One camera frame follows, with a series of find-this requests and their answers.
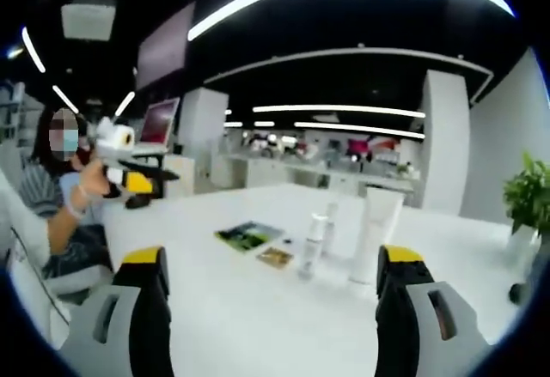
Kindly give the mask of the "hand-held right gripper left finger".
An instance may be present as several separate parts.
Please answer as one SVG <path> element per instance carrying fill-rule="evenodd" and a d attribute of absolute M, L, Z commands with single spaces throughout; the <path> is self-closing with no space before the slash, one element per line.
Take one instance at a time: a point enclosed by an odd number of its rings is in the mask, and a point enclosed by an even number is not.
<path fill-rule="evenodd" d="M 59 353 L 79 376 L 171 376 L 166 250 L 130 252 L 72 314 Z"/>

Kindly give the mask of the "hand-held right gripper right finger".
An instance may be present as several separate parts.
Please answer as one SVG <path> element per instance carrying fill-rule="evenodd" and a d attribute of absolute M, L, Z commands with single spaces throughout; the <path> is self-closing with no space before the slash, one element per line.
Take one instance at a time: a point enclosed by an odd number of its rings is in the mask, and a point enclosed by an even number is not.
<path fill-rule="evenodd" d="M 467 376 L 490 348 L 474 309 L 409 248 L 379 248 L 376 293 L 376 376 Z"/>

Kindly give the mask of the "person's left hand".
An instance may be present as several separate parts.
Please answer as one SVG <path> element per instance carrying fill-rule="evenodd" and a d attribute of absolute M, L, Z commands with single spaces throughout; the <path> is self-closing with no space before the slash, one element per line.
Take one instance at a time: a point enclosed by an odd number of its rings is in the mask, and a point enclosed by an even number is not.
<path fill-rule="evenodd" d="M 106 196 L 111 187 L 104 174 L 104 163 L 101 159 L 94 159 L 80 172 L 78 191 L 86 199 Z"/>

